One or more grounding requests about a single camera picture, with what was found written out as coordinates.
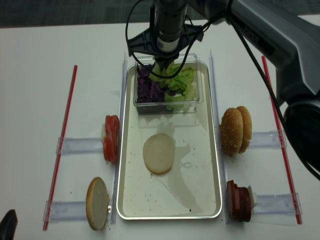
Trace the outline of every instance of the red stick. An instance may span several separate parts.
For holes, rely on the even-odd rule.
[[[262,58],[262,63],[263,63],[263,68],[264,68],[264,74],[265,74],[266,79],[268,80],[270,86],[272,87],[271,81],[270,81],[270,75],[269,75],[269,71],[268,71],[266,57],[262,56],[261,58]],[[275,103],[274,103],[274,101],[272,99],[271,99],[271,103],[272,103],[272,108],[273,108],[273,114],[274,114],[274,120],[275,120],[276,128],[277,128],[277,130],[279,132],[279,141],[280,141],[280,143],[282,143],[285,138],[283,136],[280,119],[279,119],[279,116],[278,116],[278,113],[277,113],[277,110],[276,110],[276,107],[275,107]],[[299,211],[297,211],[297,210],[299,208],[298,208],[297,199],[296,199],[296,191],[295,191],[295,186],[294,186],[294,180],[292,178],[291,171],[290,171],[287,150],[286,150],[286,148],[284,146],[281,148],[281,150],[282,150],[282,156],[283,156],[285,170],[286,170],[286,176],[288,178],[290,192],[292,194],[292,201],[293,201],[294,209],[296,210],[296,213],[298,213]],[[302,219],[301,219],[300,213],[296,214],[295,218],[296,218],[296,223],[297,224],[302,224]]]
[[[68,122],[68,116],[69,116],[69,110],[70,110],[70,105],[71,105],[72,94],[74,92],[74,87],[75,87],[75,82],[76,82],[77,69],[78,69],[78,66],[74,65],[73,74],[72,74],[72,80],[71,80],[71,85],[70,85],[70,90],[69,90],[69,97],[68,97],[68,101],[66,103],[66,108],[65,108],[65,113],[64,113],[64,120],[63,120],[61,135],[60,135],[60,140],[61,141],[63,141],[63,138],[65,137],[66,129],[67,129],[67,122]],[[54,198],[54,192],[55,192],[56,180],[57,180],[57,175],[58,175],[60,157],[61,157],[60,153],[56,155],[55,165],[54,165],[54,170],[53,170],[53,176],[52,176],[52,182],[51,182],[51,188],[50,188],[50,194],[49,194],[49,200],[48,200],[48,204],[46,205],[46,209],[44,210],[45,213],[46,213],[46,216],[44,218],[45,221],[44,221],[44,224],[43,224],[43,229],[42,229],[43,231],[46,231],[48,229],[49,216],[50,216],[50,210],[51,210],[50,208],[51,208],[52,200]]]

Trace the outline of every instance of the tomato slice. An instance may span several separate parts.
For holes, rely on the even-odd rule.
[[[119,118],[116,115],[109,117],[106,121],[106,134],[112,135],[115,152],[117,152],[117,146],[118,146],[119,125],[120,125]]]
[[[113,162],[117,160],[113,137],[108,134],[103,141],[103,156],[106,161]]]
[[[107,120],[110,118],[110,115],[105,116],[105,121],[104,121],[104,129],[105,129],[105,133],[108,134],[107,132]]]
[[[103,141],[103,155],[106,161],[117,160],[117,146],[118,146],[118,132],[119,132],[119,118],[116,115],[105,117],[105,132],[106,137]]]

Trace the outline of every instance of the metal tray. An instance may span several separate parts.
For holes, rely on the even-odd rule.
[[[222,194],[208,67],[201,62],[203,102],[196,112],[138,115],[134,106],[135,66],[127,71],[116,208],[125,220],[211,219],[222,210]],[[143,145],[156,134],[175,141],[172,169],[154,175]]]

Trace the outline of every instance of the shredded red cabbage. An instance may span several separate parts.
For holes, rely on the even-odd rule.
[[[153,69],[154,64],[150,64],[147,67]],[[144,68],[136,66],[138,72],[137,83],[137,103],[151,103],[151,102],[164,102],[165,93],[170,96],[176,94],[175,91],[171,91],[169,88],[161,88],[158,82],[155,82],[149,78],[150,73]]]

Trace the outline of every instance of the tray rim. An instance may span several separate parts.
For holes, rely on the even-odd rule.
[[[210,80],[210,72],[209,72],[209,68],[208,65],[199,60],[200,63],[200,71],[203,69],[203,67],[205,67],[205,74],[207,74],[208,76],[208,84],[209,84],[209,105],[210,105],[210,110],[211,110],[211,121],[212,121],[212,131],[213,131],[213,143],[214,143],[214,147],[215,147],[215,158],[216,158],[216,167],[217,167],[217,179],[218,179],[218,192],[219,192],[219,199],[220,199],[220,206],[218,211],[216,212],[216,214],[214,215],[195,215],[195,216],[124,216],[120,209],[119,209],[119,190],[120,190],[120,178],[121,178],[121,165],[122,165],[122,147],[123,147],[123,137],[124,137],[124,121],[125,121],[125,114],[126,114],[126,108],[123,106],[123,117],[121,118],[121,126],[122,126],[122,131],[121,131],[121,140],[120,140],[120,155],[119,155],[119,162],[118,162],[118,166],[119,166],[119,172],[118,172],[118,179],[117,179],[117,194],[116,194],[116,211],[119,214],[119,216],[124,219],[124,220],[194,220],[194,219],[214,219],[216,217],[218,217],[220,215],[220,213],[222,212],[222,208],[224,205],[224,199],[223,199],[223,193],[222,193],[222,185],[221,185],[221,174],[220,174],[220,159],[219,159],[219,148],[217,146],[217,136],[216,136],[216,130],[215,130],[215,121],[214,121],[214,112],[213,112],[213,106],[212,106],[212,101],[213,101],[213,96],[212,96],[212,91],[211,88],[213,87],[211,84],[211,80]],[[122,92],[121,93],[121,99],[120,102],[124,103],[127,100],[127,81],[128,81],[128,73],[131,70],[131,68],[134,68],[136,65],[133,64],[130,67],[128,67],[127,71],[126,71],[126,75],[125,75],[125,80],[123,79],[123,86],[122,86]]]

